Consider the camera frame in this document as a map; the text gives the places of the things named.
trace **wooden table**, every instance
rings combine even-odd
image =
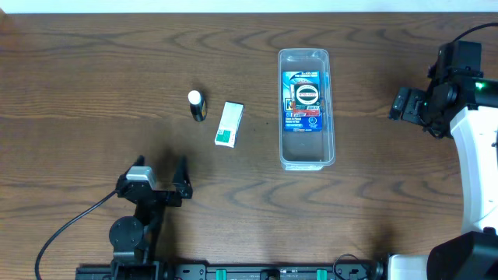
[[[15,15],[0,33],[0,278],[32,279],[55,230],[114,189],[143,154],[169,186],[189,160],[194,198],[170,209],[160,252],[210,263],[332,262],[428,254],[460,233],[450,139],[387,119],[401,86],[425,88],[437,48],[496,14]],[[498,77],[498,32],[482,70]],[[317,173],[279,161],[277,54],[331,55],[337,159]],[[197,123],[187,93],[208,97]],[[213,141],[223,104],[245,105],[235,149]],[[112,198],[41,261],[74,278],[112,258],[108,230],[134,206]]]

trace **plastic storage box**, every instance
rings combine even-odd
[[[283,127],[284,72],[320,72],[323,100],[321,131],[285,131]],[[335,161],[334,120],[328,52],[322,49],[284,49],[279,52],[280,161],[285,170],[321,170]]]

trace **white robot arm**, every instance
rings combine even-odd
[[[427,91],[401,88],[393,102],[390,119],[455,140],[464,215],[462,235],[429,256],[391,256],[389,280],[498,278],[498,81],[484,79],[480,63],[481,44],[445,44]]]
[[[466,107],[450,126],[457,144],[464,194],[461,234],[482,232],[486,227],[498,229],[498,108]]]

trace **black cable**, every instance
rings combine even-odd
[[[112,191],[110,194],[108,194],[101,201],[97,202],[94,206],[88,208],[83,213],[77,215],[74,219],[72,219],[71,221],[69,221],[65,225],[63,225],[58,231],[56,231],[54,233],[54,235],[49,240],[47,240],[47,242],[45,243],[45,245],[41,248],[40,253],[38,253],[37,261],[34,263],[34,274],[37,276],[37,280],[41,280],[41,276],[40,276],[40,261],[41,261],[41,257],[44,255],[45,250],[47,249],[48,245],[50,245],[50,243],[52,243],[52,241],[54,241],[55,237],[57,237],[59,234],[61,234],[64,231],[64,229],[67,229],[70,225],[72,225],[73,223],[75,223],[76,221],[78,221],[79,219],[81,219],[82,217],[84,217],[86,214],[90,213],[95,208],[101,206],[109,198],[112,198],[112,196],[114,194],[116,194],[116,191]]]
[[[480,26],[476,26],[474,28],[471,28],[467,31],[465,31],[464,33],[460,34],[458,37],[454,38],[454,40],[452,42],[456,42],[458,40],[460,40],[461,38],[463,38],[463,36],[469,34],[469,33],[472,33],[476,30],[480,30],[480,29],[483,29],[483,28],[486,28],[486,27],[491,27],[491,26],[496,26],[498,27],[498,23],[486,23],[486,24],[481,24]]]
[[[340,256],[337,258],[337,260],[335,260],[334,264],[332,265],[332,272],[334,272],[334,275],[335,275],[335,276],[337,276],[337,278],[339,278],[340,280],[345,280],[345,279],[344,279],[344,278],[343,278],[343,277],[342,277],[339,273],[337,273],[337,271],[335,270],[335,265],[336,265],[336,264],[337,264],[337,262],[338,262],[340,259],[342,259],[343,257],[353,257],[353,258],[355,258],[357,261],[359,261],[358,257],[356,257],[356,256],[355,256],[355,255],[353,255],[353,254],[342,254],[342,255],[340,255]],[[362,267],[363,269],[365,269],[365,270],[366,270],[366,272],[368,273],[368,271],[369,271],[369,269],[368,269],[368,268],[366,268],[363,264],[359,264],[359,265],[361,265],[361,267]]]

